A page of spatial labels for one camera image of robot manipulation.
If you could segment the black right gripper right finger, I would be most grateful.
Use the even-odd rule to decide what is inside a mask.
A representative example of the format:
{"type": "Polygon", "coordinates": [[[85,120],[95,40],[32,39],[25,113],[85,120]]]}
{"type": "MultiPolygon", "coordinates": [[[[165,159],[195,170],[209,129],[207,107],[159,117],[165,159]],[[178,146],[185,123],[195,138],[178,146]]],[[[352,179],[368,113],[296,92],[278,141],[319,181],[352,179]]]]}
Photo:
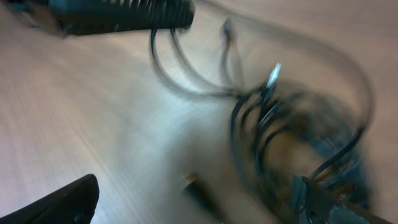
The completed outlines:
{"type": "Polygon", "coordinates": [[[293,178],[290,207],[298,224],[391,224],[299,175],[293,178]]]}

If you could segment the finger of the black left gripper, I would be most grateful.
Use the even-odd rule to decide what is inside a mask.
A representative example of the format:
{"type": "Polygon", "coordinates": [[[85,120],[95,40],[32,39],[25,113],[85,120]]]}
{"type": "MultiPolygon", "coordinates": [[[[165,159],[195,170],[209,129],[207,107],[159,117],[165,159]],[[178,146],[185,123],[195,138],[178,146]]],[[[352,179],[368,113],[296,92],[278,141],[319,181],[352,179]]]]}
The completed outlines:
{"type": "Polygon", "coordinates": [[[185,0],[50,0],[49,9],[71,35],[184,29],[195,15],[193,1],[185,0]]]}

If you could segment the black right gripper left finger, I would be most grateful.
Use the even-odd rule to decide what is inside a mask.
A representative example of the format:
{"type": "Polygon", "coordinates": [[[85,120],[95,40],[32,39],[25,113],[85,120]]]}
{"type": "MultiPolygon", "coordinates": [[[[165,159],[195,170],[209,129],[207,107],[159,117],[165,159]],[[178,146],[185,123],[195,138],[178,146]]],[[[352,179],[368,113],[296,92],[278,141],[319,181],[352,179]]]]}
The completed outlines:
{"type": "Polygon", "coordinates": [[[88,174],[1,218],[1,224],[90,224],[99,200],[95,175],[88,174]]]}

